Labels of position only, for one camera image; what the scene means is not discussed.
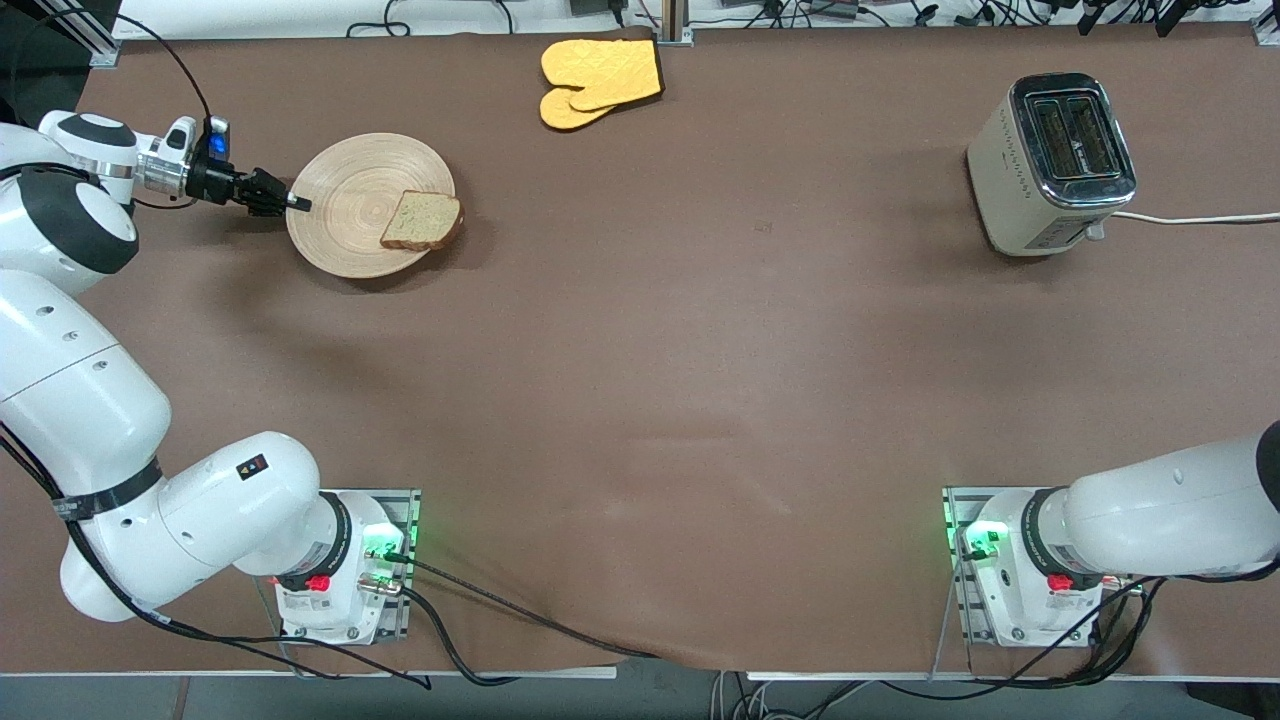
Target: brown table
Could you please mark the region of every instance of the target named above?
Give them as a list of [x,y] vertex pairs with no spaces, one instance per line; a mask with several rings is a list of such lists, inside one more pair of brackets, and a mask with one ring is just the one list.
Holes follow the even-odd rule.
[[[1083,70],[1125,128],[1135,210],[1274,210],[1280,55],[1245,26],[705,32],[663,50],[660,102],[572,135],[538,120],[550,41],[180,45],[239,165],[292,176],[406,133],[451,164],[468,224],[352,283],[241,209],[140,210],[142,252],[83,302],[169,393],[165,468],[279,429],[326,487],[422,488],[422,557],[586,632],[704,667],[920,673],[943,486],[1069,482],[1276,418],[1274,225],[1112,222],[1016,263],[984,246],[961,164],[1014,79]],[[82,108],[152,132],[197,110],[145,44]],[[64,533],[3,473],[0,670],[269,667],[77,615]],[[614,660],[433,594],[477,667]],[[1172,583],[1129,670],[1275,675],[1277,600]],[[170,611],[270,632],[234,570]],[[421,618],[374,652],[447,667]]]

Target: slice of bread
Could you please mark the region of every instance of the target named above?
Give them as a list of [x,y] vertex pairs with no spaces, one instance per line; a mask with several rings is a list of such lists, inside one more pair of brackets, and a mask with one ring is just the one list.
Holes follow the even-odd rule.
[[406,190],[380,242],[383,247],[415,252],[443,250],[461,228],[462,201],[457,197]]

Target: oven mitt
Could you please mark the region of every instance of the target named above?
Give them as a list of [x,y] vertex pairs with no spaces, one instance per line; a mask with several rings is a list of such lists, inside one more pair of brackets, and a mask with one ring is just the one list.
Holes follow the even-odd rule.
[[543,53],[543,74],[552,85],[581,88],[568,102],[584,113],[663,90],[653,40],[564,40]]
[[577,129],[604,117],[605,113],[613,109],[613,106],[608,106],[591,110],[590,113],[575,110],[570,105],[570,97],[579,92],[581,91],[571,87],[553,87],[550,92],[543,96],[543,101],[538,106],[543,122],[556,129]]

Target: wood slice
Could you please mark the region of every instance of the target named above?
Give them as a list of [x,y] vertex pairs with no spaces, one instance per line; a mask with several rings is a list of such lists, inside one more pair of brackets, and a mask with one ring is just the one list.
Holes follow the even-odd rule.
[[310,213],[285,214],[293,245],[312,265],[343,278],[389,275],[426,255],[378,242],[406,190],[454,195],[453,176],[435,150],[385,132],[328,147],[292,190],[311,200]]

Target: metal connector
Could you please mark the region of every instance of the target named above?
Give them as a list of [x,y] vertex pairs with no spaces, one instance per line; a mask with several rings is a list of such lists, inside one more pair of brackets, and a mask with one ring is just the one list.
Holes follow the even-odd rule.
[[404,583],[393,578],[379,578],[366,573],[356,580],[356,587],[374,594],[397,597],[404,589]]

